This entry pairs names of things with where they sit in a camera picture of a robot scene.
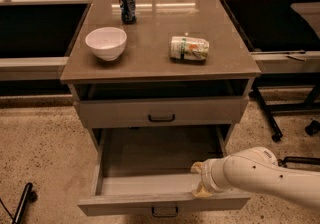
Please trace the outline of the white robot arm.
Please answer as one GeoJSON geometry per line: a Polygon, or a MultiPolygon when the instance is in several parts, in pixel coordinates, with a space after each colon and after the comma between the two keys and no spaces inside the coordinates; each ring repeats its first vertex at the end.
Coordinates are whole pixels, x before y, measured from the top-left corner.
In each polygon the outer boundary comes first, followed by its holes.
{"type": "Polygon", "coordinates": [[[320,209],[320,173],[280,167],[275,155],[265,147],[195,162],[191,173],[199,178],[197,189],[192,191],[198,198],[239,189],[320,209]]]}

